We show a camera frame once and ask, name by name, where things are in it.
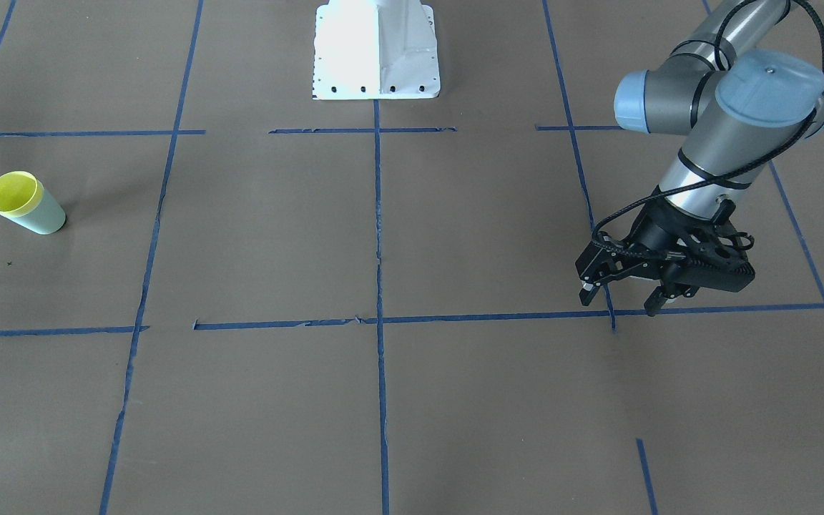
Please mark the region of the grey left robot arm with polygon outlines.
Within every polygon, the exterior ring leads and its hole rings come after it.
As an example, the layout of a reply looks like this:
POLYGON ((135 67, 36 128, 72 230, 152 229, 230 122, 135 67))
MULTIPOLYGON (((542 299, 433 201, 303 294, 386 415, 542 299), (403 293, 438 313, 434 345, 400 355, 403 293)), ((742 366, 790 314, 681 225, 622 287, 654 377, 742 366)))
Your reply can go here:
POLYGON ((753 237, 730 221, 765 165, 824 128, 824 25, 808 1, 820 67, 761 49, 789 1, 725 1, 658 69, 622 78, 614 115, 622 129, 684 142, 650 195, 602 219, 577 258, 589 305, 624 278, 657 283, 648 316, 702 289, 738 293, 755 278, 753 237))

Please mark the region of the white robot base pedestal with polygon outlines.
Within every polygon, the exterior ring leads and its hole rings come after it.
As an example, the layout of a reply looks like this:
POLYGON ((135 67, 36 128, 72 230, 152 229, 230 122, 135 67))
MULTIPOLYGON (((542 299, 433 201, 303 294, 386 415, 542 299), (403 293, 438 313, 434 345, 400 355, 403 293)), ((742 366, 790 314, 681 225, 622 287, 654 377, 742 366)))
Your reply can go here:
POLYGON ((432 99, 441 93, 435 14, 421 1, 330 1, 315 14, 312 98, 432 99))

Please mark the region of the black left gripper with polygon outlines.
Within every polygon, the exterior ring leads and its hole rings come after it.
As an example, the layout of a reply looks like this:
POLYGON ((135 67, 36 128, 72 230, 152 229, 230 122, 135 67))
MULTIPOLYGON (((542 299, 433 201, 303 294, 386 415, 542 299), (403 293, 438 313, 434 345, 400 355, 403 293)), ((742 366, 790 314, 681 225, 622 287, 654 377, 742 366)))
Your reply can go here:
POLYGON ((577 258, 579 301, 590 306, 604 286, 624 278, 657 281, 644 301, 648 317, 699 289, 745 289, 755 279, 747 251, 755 239, 730 222, 736 203, 720 195, 712 216, 699 218, 665 198, 644 198, 602 219, 577 258))

